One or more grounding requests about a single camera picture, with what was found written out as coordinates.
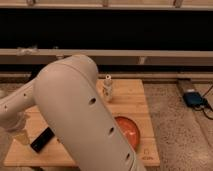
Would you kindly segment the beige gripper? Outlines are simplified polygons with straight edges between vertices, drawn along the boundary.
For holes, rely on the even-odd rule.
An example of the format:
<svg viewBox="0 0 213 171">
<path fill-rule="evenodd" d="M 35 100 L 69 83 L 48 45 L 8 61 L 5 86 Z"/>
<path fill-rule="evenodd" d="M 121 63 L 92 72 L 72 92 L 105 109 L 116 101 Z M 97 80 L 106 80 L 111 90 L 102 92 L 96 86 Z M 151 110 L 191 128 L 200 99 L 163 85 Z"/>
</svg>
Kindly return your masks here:
<svg viewBox="0 0 213 171">
<path fill-rule="evenodd" d="M 22 145 L 29 145 L 30 138 L 26 129 L 10 131 L 9 134 Z"/>
</svg>

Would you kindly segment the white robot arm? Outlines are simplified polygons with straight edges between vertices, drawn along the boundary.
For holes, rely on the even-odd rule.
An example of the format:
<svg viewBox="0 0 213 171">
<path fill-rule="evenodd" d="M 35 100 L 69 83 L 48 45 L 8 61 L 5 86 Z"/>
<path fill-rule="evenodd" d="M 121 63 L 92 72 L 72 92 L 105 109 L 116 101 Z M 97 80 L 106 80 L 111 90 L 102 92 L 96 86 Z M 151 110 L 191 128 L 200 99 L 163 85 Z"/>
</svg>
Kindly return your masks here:
<svg viewBox="0 0 213 171">
<path fill-rule="evenodd" d="M 21 112 L 36 106 L 81 171 L 146 171 L 102 101 L 97 79 L 97 65 L 86 55 L 52 62 L 0 99 L 0 127 L 22 130 Z"/>
</svg>

